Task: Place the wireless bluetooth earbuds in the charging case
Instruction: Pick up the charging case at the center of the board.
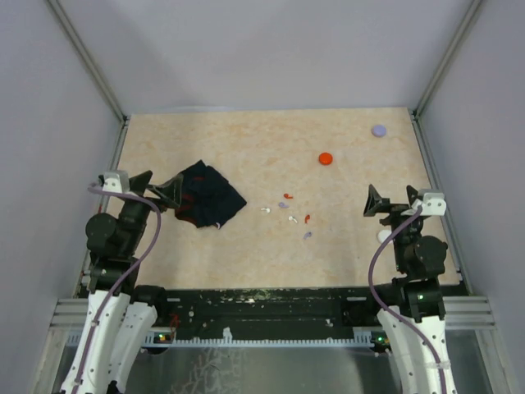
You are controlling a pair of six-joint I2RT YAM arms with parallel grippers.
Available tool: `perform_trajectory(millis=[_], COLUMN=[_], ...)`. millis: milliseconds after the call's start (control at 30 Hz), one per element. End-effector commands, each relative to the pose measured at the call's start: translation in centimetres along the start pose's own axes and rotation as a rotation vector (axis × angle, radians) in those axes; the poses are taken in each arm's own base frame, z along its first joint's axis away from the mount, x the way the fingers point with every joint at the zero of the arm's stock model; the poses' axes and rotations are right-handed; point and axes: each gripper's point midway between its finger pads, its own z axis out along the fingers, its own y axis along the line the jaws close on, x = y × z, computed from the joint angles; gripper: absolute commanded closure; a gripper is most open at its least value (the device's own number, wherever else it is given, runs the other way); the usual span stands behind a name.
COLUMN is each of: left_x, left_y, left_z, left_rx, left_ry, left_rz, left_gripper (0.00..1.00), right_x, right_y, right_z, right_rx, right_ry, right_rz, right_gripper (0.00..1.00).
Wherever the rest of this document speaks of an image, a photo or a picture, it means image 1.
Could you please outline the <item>white charging case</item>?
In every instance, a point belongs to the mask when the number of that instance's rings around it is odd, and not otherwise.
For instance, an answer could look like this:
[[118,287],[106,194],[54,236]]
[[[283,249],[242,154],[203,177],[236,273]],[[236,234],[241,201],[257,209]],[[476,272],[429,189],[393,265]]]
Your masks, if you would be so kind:
[[380,230],[378,233],[377,233],[377,241],[382,244],[384,243],[385,241],[389,241],[389,244],[391,244],[393,242],[393,240],[390,238],[391,236],[391,233],[392,231],[391,230]]

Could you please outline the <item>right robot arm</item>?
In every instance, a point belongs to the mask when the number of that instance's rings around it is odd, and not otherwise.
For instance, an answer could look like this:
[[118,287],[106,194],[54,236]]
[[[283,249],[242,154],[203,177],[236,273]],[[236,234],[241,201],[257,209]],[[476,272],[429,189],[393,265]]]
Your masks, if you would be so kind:
[[[372,295],[367,317],[381,325],[399,373],[404,393],[455,393],[457,391],[445,338],[445,303],[439,283],[445,272],[448,245],[424,236],[424,222],[446,212],[443,193],[407,186],[408,203],[395,204],[368,187],[363,210],[366,218],[384,214],[380,223],[390,232],[381,241],[368,268]],[[374,269],[381,252],[394,248],[399,277],[391,284],[374,284]]]

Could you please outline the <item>orange charging case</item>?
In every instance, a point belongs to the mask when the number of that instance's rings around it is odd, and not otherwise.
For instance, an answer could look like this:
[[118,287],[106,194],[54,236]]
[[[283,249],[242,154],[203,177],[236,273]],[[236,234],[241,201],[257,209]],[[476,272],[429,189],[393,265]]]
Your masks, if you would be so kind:
[[320,153],[318,156],[318,161],[323,166],[328,166],[333,163],[333,155],[328,152]]

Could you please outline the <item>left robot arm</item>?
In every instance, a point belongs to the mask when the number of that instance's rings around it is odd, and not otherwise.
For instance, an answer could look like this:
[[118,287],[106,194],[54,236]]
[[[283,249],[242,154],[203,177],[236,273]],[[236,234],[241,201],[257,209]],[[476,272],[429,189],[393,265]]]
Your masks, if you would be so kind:
[[62,393],[125,392],[146,334],[170,318],[166,290],[136,283],[156,242],[140,256],[135,251],[150,215],[156,218],[153,235],[158,237],[162,213],[180,207],[184,177],[153,185],[152,176],[151,171],[137,176],[104,172],[89,185],[90,193],[119,199],[123,206],[117,216],[97,213],[85,226],[91,260],[88,309]]

